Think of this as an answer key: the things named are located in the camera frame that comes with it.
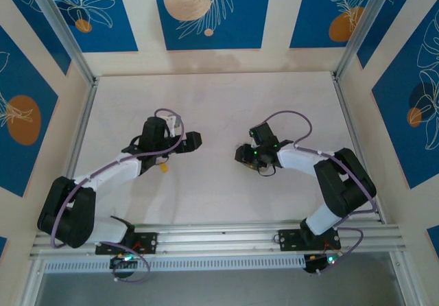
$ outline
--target metal frame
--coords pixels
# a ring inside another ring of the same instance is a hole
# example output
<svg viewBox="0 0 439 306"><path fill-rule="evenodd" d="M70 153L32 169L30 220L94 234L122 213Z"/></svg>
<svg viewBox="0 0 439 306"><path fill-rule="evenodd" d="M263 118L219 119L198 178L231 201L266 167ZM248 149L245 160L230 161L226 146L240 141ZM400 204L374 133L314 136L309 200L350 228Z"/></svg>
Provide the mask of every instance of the metal frame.
<svg viewBox="0 0 439 306"><path fill-rule="evenodd" d="M93 107L93 102L95 101L97 85L99 84L99 78L94 81L90 90L88 90L88 95L86 103L82 109L81 120L77 126L77 131L75 134L75 142L72 147L70 160L66 169L66 177L73 178L76 170L76 165L78 164L78 159L80 157L82 142L84 140L85 132L88 125L88 120L90 119L91 109Z"/></svg>
<svg viewBox="0 0 439 306"><path fill-rule="evenodd" d="M371 220L349 220L342 226L360 228L364 240L355 252L405 251L405 244L397 225ZM254 255L306 255L316 252L281 252L274 236L280 229L297 229L299 222L261 222L254 224L197 224L197 225L137 225L138 232L158 233L155 257L224 257ZM342 251L347 251L358 240L358 234L339 231ZM68 259L104 257L95 255L95 245L80 248L52 249L50 237L36 236L30 259Z"/></svg>
<svg viewBox="0 0 439 306"><path fill-rule="evenodd" d="M333 81L337 96L340 100L346 124L348 126L355 151L360 161L367 167L365 158L357 138L355 124L351 119L348 105L345 101L343 91L339 85L339 79L343 76L349 63L354 58L361 43L363 42L370 26L375 20L385 0L370 0L366 10L358 23L346 51L333 74ZM71 159L67 168L67 176L72 177L78 162L82 142L86 132L88 118L90 117L97 91L95 76L87 65L84 56L76 43L69 27L64 22L53 0L36 0L43 11L46 19L61 40L72 60L78 66L81 74L89 81L91 89L82 113L75 143L71 152ZM376 220L349 220L344 225L361 228L364 230L364 241L356 249L356 252L389 252L394 270L396 272L403 297L407 305L425 305L423 294L414 271L411 270L412 263L405 252L405 244L395 224L388 224L385 211L377 198L380 208L379 218ZM228 263L226 269L235 266L233 269L248 269L248 266L262 266L262 268L300 268L302 267L303 255L310 252L281 252L279 245L273 240L279 229L298 228L298 222L259 222L259 223L236 223L236 224L199 224L199 225L138 225L139 231L159 233L156 254L150 257L153 263L166 263L176 270L185 270L186 265L190 268L202 268L202 270L224 269L221 266L209 266L209 262L226 261L233 259L242 266L236 266L236 262ZM340 239L343 250L346 251L357 241L355 232L340 231ZM108 256L96 256L95 246L85 245L81 248L63 248L54 250L50 247L49 236L38 233L30 253L29 276L23 289L21 297L16 305L34 305L37 299L39 287L45 272L61 270L72 272L98 272L107 268L102 267ZM199 266L199 261L208 261L208 266ZM163 269L162 265L153 266L157 270Z"/></svg>
<svg viewBox="0 0 439 306"><path fill-rule="evenodd" d="M377 18L378 13L384 3L385 0L369 0L369 2L367 3L366 8L364 9L364 13L361 15L361 18L358 21L358 24L354 29L352 36L348 41L348 44L346 45L346 49L344 50L342 59L335 69L335 74L338 78L342 78L343 75L346 73L349 64L356 56L359 47L363 43L367 33L372 27L372 24Z"/></svg>
<svg viewBox="0 0 439 306"><path fill-rule="evenodd" d="M369 171L367 161L363 155L363 152L361 151L361 146L356 133L357 129L355 128L355 122L352 120L351 110L346 102L346 98L344 96L344 92L340 86L339 81L340 76L336 76L336 74L333 73L335 91L337 92L337 96L340 101L340 106L342 108L346 125L348 126L349 134L351 135L355 152L362 165L366 168L367 171ZM385 209L383 207L383 203L380 200L380 197L377 195L375 199L378 204L381 221L383 223L388 223L389 219L385 214ZM392 265L396 273L396 277L398 279L399 287L401 289L401 293L403 294L404 301L406 305L410 306L426 305L425 296L423 295L423 291L420 288L419 278L416 276L415 271L411 270L411 268L413 268L412 261L410 260L410 257L407 256L406 252L404 252L403 250L400 251L401 252L390 251L390 259L392 261Z"/></svg>
<svg viewBox="0 0 439 306"><path fill-rule="evenodd" d="M69 26L66 24L54 0L35 0L40 7L45 18L54 30L56 36L66 49L72 61L77 65L81 75L90 84L93 85L96 78L87 64L87 61L82 54L80 46L73 37Z"/></svg>

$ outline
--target floral wall art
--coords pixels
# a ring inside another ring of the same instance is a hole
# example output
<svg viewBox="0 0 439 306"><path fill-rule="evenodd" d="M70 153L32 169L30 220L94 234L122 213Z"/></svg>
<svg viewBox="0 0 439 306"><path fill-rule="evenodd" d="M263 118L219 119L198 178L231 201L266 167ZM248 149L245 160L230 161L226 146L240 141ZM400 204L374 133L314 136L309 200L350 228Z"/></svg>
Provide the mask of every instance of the floral wall art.
<svg viewBox="0 0 439 306"><path fill-rule="evenodd" d="M0 187L24 195L57 100L0 27Z"/></svg>
<svg viewBox="0 0 439 306"><path fill-rule="evenodd" d="M302 0L291 48L343 47L368 0Z"/></svg>
<svg viewBox="0 0 439 306"><path fill-rule="evenodd" d="M407 0L387 0L376 17L357 55L365 67Z"/></svg>
<svg viewBox="0 0 439 306"><path fill-rule="evenodd" d="M70 56L62 46L55 32L50 27L50 24L47 22L44 14L41 12L38 4L35 2L35 0L13 0L13 2L32 27L35 34L44 44L47 51L56 61L61 71L64 74L67 74L71 63Z"/></svg>
<svg viewBox="0 0 439 306"><path fill-rule="evenodd" d="M259 49L268 0L156 0L167 50Z"/></svg>
<svg viewBox="0 0 439 306"><path fill-rule="evenodd" d="M122 0L54 0L83 52L137 51Z"/></svg>
<svg viewBox="0 0 439 306"><path fill-rule="evenodd" d="M439 174L439 1L372 91L410 188Z"/></svg>

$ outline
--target orange circle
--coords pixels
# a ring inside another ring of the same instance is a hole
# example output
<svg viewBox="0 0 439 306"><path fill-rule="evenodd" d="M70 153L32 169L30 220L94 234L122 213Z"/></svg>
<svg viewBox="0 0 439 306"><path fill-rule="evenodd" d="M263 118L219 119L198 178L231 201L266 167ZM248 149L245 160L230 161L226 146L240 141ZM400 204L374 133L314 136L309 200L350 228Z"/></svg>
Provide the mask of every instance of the orange circle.
<svg viewBox="0 0 439 306"><path fill-rule="evenodd" d="M87 20L78 19L75 22L75 26L76 26L76 28L78 28L78 30L80 32L83 32L83 33L91 32L91 23L89 23Z"/></svg>
<svg viewBox="0 0 439 306"><path fill-rule="evenodd" d="M419 108L413 107L409 110L407 114L407 121L412 127L416 127L420 124L423 119L423 114L420 112Z"/></svg>
<svg viewBox="0 0 439 306"><path fill-rule="evenodd" d="M213 35L213 30L211 30L210 28L208 28L207 30L204 31L204 35L206 35L206 36L212 36L212 35Z"/></svg>
<svg viewBox="0 0 439 306"><path fill-rule="evenodd" d="M21 145L32 145L37 140L41 128L41 113L38 104L31 97L17 95L9 101L8 107L6 110L12 114L7 122L11 137Z"/></svg>
<svg viewBox="0 0 439 306"><path fill-rule="evenodd" d="M364 8L352 8L335 18L329 28L329 38L334 42L348 41L363 11Z"/></svg>

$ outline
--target robotic arm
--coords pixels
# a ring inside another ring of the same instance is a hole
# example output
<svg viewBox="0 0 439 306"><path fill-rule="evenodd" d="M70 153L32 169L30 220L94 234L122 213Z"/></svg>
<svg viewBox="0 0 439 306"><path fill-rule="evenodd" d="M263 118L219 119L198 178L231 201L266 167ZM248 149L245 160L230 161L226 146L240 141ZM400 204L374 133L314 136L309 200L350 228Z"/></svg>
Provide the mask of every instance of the robotic arm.
<svg viewBox="0 0 439 306"><path fill-rule="evenodd" d="M143 126L142 134L135 137L108 165L74 179L55 179L38 219L38 228L51 234L55 227L56 239L72 248L101 241L131 248L137 242L137 234L129 222L112 216L110 192L144 174L156 164L158 157L167 158L174 152L179 154L198 149L202 143L200 133L188 132L186 139L181 140L182 136L175 135L179 124L175 115L150 117ZM71 192L84 181L70 199L69 206L62 211L62 205ZM62 216L57 223L60 211Z"/></svg>
<svg viewBox="0 0 439 306"><path fill-rule="evenodd" d="M294 238L293 250L322 250L325 239L334 234L333 227L368 201L362 188L336 162L324 158L322 152L298 147L293 141L279 142L265 121L250 129L251 144L239 146L235 160L251 169L297 169L315 176L322 191L324 203L317 211L300 223L299 234ZM358 158L347 148L329 152L341 162L373 198L377 190Z"/></svg>

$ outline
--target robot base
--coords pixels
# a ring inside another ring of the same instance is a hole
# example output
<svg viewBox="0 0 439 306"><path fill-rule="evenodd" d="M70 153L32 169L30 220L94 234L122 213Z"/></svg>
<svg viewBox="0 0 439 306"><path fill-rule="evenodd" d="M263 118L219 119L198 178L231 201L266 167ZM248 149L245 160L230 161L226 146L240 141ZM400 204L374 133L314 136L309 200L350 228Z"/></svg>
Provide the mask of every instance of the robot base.
<svg viewBox="0 0 439 306"><path fill-rule="evenodd" d="M300 232L301 229L280 230L278 233L281 251L323 251L327 244L330 244L336 250L342 247L338 233L333 228L316 236L308 243L302 238Z"/></svg>
<svg viewBox="0 0 439 306"><path fill-rule="evenodd" d="M134 242L131 249L140 255L155 255L157 249L157 233L133 233L132 241ZM96 246L96 255L119 255L126 253L120 248L101 244Z"/></svg>

